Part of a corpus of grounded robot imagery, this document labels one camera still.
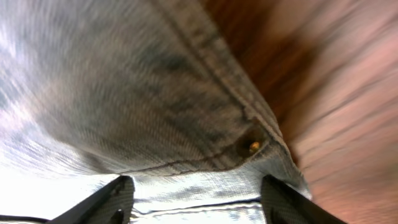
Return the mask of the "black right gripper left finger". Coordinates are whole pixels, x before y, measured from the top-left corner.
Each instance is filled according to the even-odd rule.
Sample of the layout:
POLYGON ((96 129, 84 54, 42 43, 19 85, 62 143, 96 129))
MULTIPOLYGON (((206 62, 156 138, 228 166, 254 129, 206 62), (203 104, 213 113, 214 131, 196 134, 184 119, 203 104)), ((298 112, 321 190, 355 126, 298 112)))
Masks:
POLYGON ((47 224, 128 224, 133 204, 133 179, 119 176, 47 224))

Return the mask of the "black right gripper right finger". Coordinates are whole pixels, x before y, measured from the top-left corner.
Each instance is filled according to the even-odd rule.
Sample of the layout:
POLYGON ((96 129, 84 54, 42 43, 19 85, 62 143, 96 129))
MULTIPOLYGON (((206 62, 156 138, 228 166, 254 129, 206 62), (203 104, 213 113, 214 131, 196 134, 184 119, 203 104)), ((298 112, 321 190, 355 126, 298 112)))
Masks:
POLYGON ((271 175, 262 179, 261 205, 267 224, 345 224, 271 175))

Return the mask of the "light blue denim shorts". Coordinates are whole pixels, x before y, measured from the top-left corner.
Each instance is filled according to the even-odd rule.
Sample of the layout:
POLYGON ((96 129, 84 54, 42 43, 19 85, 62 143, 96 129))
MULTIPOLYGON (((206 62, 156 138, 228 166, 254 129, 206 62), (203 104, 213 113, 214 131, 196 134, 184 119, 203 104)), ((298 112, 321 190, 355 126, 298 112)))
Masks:
POLYGON ((1 213, 52 219, 123 174, 132 223, 264 223, 266 175, 310 197, 198 1, 1 0, 1 213))

